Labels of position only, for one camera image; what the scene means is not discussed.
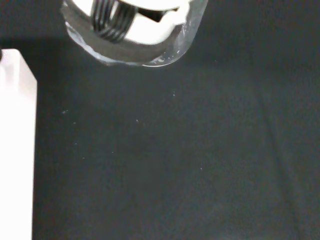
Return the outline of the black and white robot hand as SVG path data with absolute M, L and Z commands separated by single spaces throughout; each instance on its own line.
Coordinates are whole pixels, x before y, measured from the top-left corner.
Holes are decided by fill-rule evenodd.
M 157 45 L 187 21 L 190 0 L 69 0 L 68 5 L 100 38 Z

